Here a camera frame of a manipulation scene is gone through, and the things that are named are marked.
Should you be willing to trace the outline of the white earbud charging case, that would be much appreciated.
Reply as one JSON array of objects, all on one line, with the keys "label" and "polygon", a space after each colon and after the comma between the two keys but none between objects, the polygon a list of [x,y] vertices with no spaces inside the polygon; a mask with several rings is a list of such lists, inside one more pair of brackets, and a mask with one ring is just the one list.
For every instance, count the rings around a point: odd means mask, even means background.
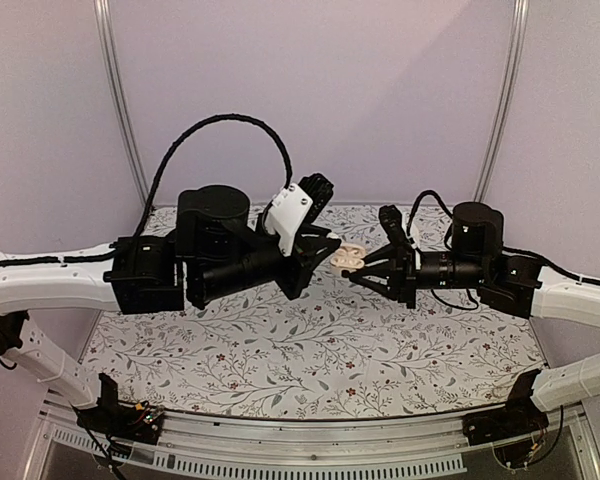
[{"label": "white earbud charging case", "polygon": [[342,243],[330,258],[330,267],[334,274],[343,271],[356,271],[365,266],[366,249],[357,244]]}]

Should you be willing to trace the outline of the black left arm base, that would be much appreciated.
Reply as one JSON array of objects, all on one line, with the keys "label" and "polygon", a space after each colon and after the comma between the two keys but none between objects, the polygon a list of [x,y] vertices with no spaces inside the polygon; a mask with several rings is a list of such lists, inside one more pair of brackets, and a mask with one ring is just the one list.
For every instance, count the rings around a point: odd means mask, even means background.
[{"label": "black left arm base", "polygon": [[93,407],[74,411],[80,427],[114,439],[156,445],[162,432],[165,409],[148,401],[120,402],[118,384],[107,374],[98,375],[100,394]]}]

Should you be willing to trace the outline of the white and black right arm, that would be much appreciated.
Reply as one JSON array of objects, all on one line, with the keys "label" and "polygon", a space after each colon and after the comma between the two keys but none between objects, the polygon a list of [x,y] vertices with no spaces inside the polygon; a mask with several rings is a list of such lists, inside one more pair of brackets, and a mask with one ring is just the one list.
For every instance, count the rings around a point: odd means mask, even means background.
[{"label": "white and black right arm", "polygon": [[[415,225],[420,204],[407,216],[394,205],[379,210],[388,242],[353,257],[341,267],[350,282],[404,305],[416,306],[418,291],[463,290],[468,310],[486,306],[521,319],[556,318],[600,328],[600,279],[578,276],[546,257],[505,246],[504,216],[479,202],[440,209],[449,220],[444,247],[426,251]],[[502,380],[479,389],[487,399],[501,398],[497,427],[517,436],[560,406],[600,394],[600,353],[558,368],[517,371],[503,393]]]}]

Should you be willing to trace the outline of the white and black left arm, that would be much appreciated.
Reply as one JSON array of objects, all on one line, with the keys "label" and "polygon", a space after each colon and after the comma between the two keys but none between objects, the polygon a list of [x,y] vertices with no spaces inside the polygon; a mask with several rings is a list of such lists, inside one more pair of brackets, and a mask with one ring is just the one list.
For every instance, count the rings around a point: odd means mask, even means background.
[{"label": "white and black left arm", "polygon": [[37,309],[80,308],[148,314],[204,308],[269,282],[296,299],[314,270],[339,247],[315,220],[333,194],[314,174],[284,187],[250,224],[249,198],[211,185],[180,194],[175,228],[137,232],[64,253],[0,251],[0,357],[32,372],[70,404],[88,410],[108,434],[128,426],[115,382],[93,375],[48,340],[31,320]]}]

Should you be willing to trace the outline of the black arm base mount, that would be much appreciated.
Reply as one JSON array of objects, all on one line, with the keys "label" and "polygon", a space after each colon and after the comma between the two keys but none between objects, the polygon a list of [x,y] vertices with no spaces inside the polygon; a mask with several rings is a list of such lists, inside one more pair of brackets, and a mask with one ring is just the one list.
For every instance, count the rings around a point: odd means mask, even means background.
[{"label": "black arm base mount", "polygon": [[462,433],[471,446],[481,445],[546,429],[546,413],[532,402],[532,385],[540,374],[534,369],[515,381],[503,406],[462,417]]}]

